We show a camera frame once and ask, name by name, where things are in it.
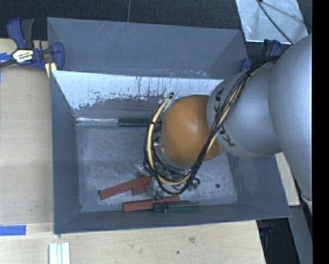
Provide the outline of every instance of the yellow cable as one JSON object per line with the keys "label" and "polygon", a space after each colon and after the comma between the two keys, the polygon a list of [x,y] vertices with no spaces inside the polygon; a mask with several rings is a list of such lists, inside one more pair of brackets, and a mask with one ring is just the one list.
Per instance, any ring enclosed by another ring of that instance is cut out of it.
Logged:
{"label": "yellow cable", "polygon": [[[233,92],[233,94],[231,95],[231,97],[228,100],[228,105],[226,106],[226,108],[224,108],[223,110],[223,114],[221,116],[220,122],[218,123],[218,125],[221,125],[222,122],[224,121],[224,119],[226,118],[229,110],[231,109],[231,107],[229,106],[232,102],[234,102],[237,99],[237,96],[239,95],[241,89],[243,87],[243,83],[240,83],[239,86],[235,89],[235,91]],[[216,137],[217,137],[218,133],[216,133],[213,138],[211,139],[211,142],[209,144],[209,147],[207,148],[207,152],[209,151],[209,149],[212,147],[213,142],[215,142]]]}
{"label": "yellow cable", "polygon": [[151,153],[151,138],[152,138],[152,132],[153,129],[155,127],[155,123],[157,118],[160,116],[160,113],[162,112],[162,110],[165,108],[165,106],[167,105],[169,99],[171,99],[173,97],[173,95],[168,95],[163,102],[161,103],[160,107],[158,108],[158,110],[156,111],[155,115],[152,117],[151,120],[151,125],[149,127],[149,132],[147,133],[147,140],[146,140],[146,147],[147,147],[147,157],[149,159],[149,163],[152,169],[155,168],[155,166],[153,165],[153,159],[152,159],[152,153]]}

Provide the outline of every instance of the cable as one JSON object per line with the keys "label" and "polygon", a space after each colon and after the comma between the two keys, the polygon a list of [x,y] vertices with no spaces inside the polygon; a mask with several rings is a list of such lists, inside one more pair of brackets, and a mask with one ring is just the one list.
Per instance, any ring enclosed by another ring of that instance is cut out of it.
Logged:
{"label": "cable", "polygon": [[269,21],[274,25],[274,27],[283,35],[283,37],[285,39],[288,40],[288,42],[293,45],[294,43],[292,42],[292,40],[290,40],[288,38],[288,36],[279,28],[279,26],[271,19],[271,17],[267,14],[267,12],[265,11],[265,9],[262,7],[261,3],[259,0],[256,0],[257,4],[259,5],[259,7],[261,8],[261,10],[265,13],[265,15],[267,16],[267,18],[269,19]]}

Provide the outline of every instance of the wooden table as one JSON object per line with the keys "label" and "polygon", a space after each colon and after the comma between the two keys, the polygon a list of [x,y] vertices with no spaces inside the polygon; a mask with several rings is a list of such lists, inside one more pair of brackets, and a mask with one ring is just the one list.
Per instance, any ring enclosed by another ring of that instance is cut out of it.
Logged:
{"label": "wooden table", "polygon": [[[11,40],[0,39],[0,52],[14,49]],[[21,68],[12,67],[9,73],[17,69]],[[278,155],[277,161],[288,202],[297,205],[295,185],[283,155]],[[255,221],[66,235],[54,235],[52,222],[29,223],[25,236],[0,237],[0,263],[47,263],[48,245],[64,242],[70,242],[72,264],[265,263]]]}

